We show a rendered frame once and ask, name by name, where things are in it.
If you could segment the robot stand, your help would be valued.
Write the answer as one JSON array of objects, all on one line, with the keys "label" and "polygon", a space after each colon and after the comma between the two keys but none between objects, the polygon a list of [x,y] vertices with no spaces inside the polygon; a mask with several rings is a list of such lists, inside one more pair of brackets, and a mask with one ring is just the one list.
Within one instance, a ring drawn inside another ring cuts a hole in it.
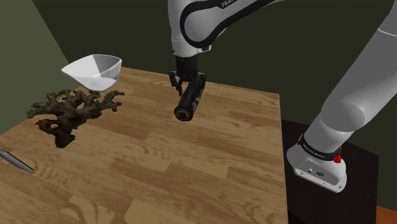
[{"label": "robot stand", "polygon": [[289,224],[376,224],[379,156],[345,143],[342,158],[347,184],[340,193],[297,176],[284,161]]}]

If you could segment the dark brown branching driftwood figure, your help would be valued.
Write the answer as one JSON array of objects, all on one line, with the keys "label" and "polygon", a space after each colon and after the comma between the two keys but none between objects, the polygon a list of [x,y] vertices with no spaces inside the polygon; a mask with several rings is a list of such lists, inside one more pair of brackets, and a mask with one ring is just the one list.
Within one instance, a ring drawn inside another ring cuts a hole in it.
[{"label": "dark brown branching driftwood figure", "polygon": [[72,134],[90,119],[97,119],[105,109],[117,111],[120,102],[113,99],[116,96],[124,95],[117,90],[111,91],[99,101],[101,93],[90,90],[87,94],[81,90],[61,90],[46,95],[46,102],[35,102],[32,109],[28,110],[27,118],[31,119],[36,115],[55,115],[56,119],[42,119],[36,122],[40,130],[55,136],[55,145],[58,148],[65,148],[76,138]]}]

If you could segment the black cylinder with coloured print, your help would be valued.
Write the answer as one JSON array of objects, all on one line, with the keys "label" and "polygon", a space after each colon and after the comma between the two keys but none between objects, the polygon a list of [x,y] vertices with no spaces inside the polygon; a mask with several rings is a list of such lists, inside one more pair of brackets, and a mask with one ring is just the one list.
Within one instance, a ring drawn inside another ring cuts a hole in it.
[{"label": "black cylinder with coloured print", "polygon": [[198,80],[196,84],[198,86],[194,83],[188,84],[178,106],[174,109],[176,118],[182,122],[190,121],[199,105],[201,95],[204,91],[205,81]]}]

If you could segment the white angular bowl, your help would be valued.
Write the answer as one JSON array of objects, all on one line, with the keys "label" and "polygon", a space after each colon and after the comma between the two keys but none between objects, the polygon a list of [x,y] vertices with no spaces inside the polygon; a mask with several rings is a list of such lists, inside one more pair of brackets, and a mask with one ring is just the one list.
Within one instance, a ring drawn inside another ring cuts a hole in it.
[{"label": "white angular bowl", "polygon": [[91,54],[66,65],[61,71],[85,88],[103,92],[118,81],[121,66],[119,57]]}]

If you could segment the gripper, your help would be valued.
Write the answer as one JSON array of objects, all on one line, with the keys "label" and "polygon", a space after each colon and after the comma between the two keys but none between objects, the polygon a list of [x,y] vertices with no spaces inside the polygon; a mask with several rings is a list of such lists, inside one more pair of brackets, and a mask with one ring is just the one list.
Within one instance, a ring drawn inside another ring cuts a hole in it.
[{"label": "gripper", "polygon": [[195,85],[201,94],[204,91],[206,83],[206,73],[198,72],[197,56],[179,57],[176,58],[176,71],[169,72],[169,79],[171,85],[178,91],[179,96],[183,95],[182,83],[183,81],[195,81]]}]

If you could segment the grey pen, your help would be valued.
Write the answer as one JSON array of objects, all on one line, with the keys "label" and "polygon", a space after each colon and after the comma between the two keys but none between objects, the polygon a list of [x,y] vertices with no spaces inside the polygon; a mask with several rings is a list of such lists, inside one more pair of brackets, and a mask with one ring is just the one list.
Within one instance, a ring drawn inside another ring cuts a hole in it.
[{"label": "grey pen", "polygon": [[32,167],[28,166],[26,163],[19,160],[17,157],[13,156],[11,153],[5,150],[0,149],[0,157],[21,170],[24,170],[26,172],[33,171]]}]

